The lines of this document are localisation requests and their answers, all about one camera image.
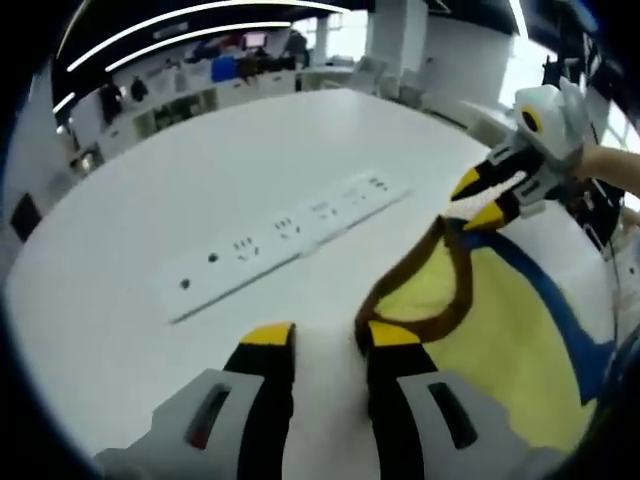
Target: fabric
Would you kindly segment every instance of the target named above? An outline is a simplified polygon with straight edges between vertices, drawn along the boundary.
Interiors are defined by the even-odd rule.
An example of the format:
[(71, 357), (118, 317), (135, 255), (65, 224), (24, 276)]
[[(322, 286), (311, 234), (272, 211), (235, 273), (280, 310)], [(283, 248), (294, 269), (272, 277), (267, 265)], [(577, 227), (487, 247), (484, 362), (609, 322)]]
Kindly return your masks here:
[[(432, 226), (376, 284), (356, 335), (370, 320), (406, 326), (439, 370), (458, 372), (505, 406), (514, 431), (532, 446), (571, 450), (594, 411), (613, 343), (595, 344), (558, 287), (512, 242), (438, 222), (441, 235)], [(452, 248), (457, 241), (462, 249)], [(462, 269), (461, 250), (470, 257)], [(381, 288), (389, 277), (393, 288)], [(461, 294), (465, 284), (470, 292)], [(460, 308), (440, 327), (446, 334), (432, 335), (427, 326), (452, 304)]]

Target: white table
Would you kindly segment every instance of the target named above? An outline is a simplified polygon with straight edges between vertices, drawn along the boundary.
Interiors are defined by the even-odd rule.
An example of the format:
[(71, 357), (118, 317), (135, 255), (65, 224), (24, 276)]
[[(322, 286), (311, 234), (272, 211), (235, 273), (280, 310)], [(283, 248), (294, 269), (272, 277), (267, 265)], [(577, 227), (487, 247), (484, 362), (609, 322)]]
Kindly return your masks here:
[[(72, 190), (15, 263), (10, 324), (37, 391), (86, 455), (125, 447), (148, 430), (157, 405), (222, 367), (243, 334), (293, 320), (285, 478), (377, 478), (353, 317), (486, 151), (420, 113), (348, 90), (263, 99), (153, 136)], [(372, 167), (415, 194), (185, 322), (161, 320), (151, 280), (167, 261)], [(585, 310), (604, 289), (599, 255), (557, 211), (536, 221), (555, 230), (520, 222), (512, 235), (544, 266), (561, 257), (572, 267), (551, 273)], [(602, 322), (606, 305), (591, 303), (582, 317)]]

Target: white cabinet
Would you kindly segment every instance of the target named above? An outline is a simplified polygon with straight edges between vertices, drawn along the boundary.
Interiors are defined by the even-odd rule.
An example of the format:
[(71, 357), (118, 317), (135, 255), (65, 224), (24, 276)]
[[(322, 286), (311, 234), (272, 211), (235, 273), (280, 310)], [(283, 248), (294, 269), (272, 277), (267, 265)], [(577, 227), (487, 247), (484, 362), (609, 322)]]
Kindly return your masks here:
[(258, 75), (260, 95), (263, 98), (286, 95), (296, 91), (296, 72), (282, 71)]
[(248, 83), (240, 78), (216, 84), (218, 108), (227, 108), (260, 98), (260, 90), (255, 79)]

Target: ceiling light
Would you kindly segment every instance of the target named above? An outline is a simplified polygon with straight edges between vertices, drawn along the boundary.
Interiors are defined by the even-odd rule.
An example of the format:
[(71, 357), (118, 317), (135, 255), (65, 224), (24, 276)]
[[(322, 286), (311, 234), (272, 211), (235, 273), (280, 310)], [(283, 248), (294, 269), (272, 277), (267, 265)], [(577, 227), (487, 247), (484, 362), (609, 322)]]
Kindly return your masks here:
[(157, 17), (150, 18), (149, 20), (145, 20), (144, 22), (140, 22), (132, 27), (129, 27), (120, 33), (116, 33), (113, 37), (106, 39), (104, 42), (99, 43), (91, 50), (81, 55), (79, 58), (74, 60), (68, 67), (67, 72), (72, 72), (78, 66), (82, 65), (89, 58), (94, 56), (99, 51), (105, 49), (109, 45), (117, 42), (118, 40), (130, 35), (138, 30), (146, 28), (150, 25), (153, 25), (158, 22), (163, 22), (165, 20), (169, 20), (171, 18), (179, 17), (181, 15), (187, 15), (189, 13), (200, 12), (203, 10), (210, 10), (213, 8), (222, 8), (222, 7), (236, 7), (242, 5), (289, 5), (293, 7), (307, 7), (307, 8), (317, 8), (321, 10), (328, 10), (330, 12), (336, 13), (347, 13), (350, 10), (348, 8), (336, 7), (335, 5), (327, 5), (326, 3), (320, 2), (308, 2), (303, 0), (223, 0), (221, 2), (212, 2), (205, 3), (202, 5), (195, 5), (193, 7), (181, 8), (180, 10), (174, 10), (173, 12), (165, 13), (163, 15), (159, 15)]
[(75, 92), (71, 92), (69, 95), (67, 95), (66, 97), (64, 97), (62, 99), (62, 101), (56, 105), (55, 107), (53, 107), (53, 114), (55, 115), (56, 113), (58, 113), (60, 110), (62, 110), (62, 108), (69, 103), (71, 100), (73, 100), (74, 98), (76, 98), (76, 94)]
[(105, 72), (110, 72), (116, 68), (130, 62), (134, 58), (138, 58), (141, 55), (146, 55), (149, 52), (153, 52), (172, 43), (181, 42), (182, 40), (188, 40), (189, 38), (200, 37), (202, 35), (209, 35), (211, 33), (228, 32), (229, 30), (242, 30), (246, 28), (274, 28), (274, 27), (290, 27), (291, 22), (254, 22), (254, 23), (237, 23), (234, 25), (225, 25), (223, 27), (205, 28), (204, 30), (197, 30), (195, 32), (185, 33), (184, 35), (178, 35), (177, 37), (168, 38), (162, 42), (154, 43), (148, 47), (138, 50), (137, 52), (127, 55), (121, 58), (117, 62), (112, 63), (104, 69)]
[(529, 38), (529, 32), (527, 32), (527, 25), (524, 23), (524, 14), (522, 13), (522, 6), (520, 6), (520, 0), (509, 0), (511, 5), (511, 11), (513, 17), (516, 19), (516, 25), (518, 26), (518, 33), (522, 38)]

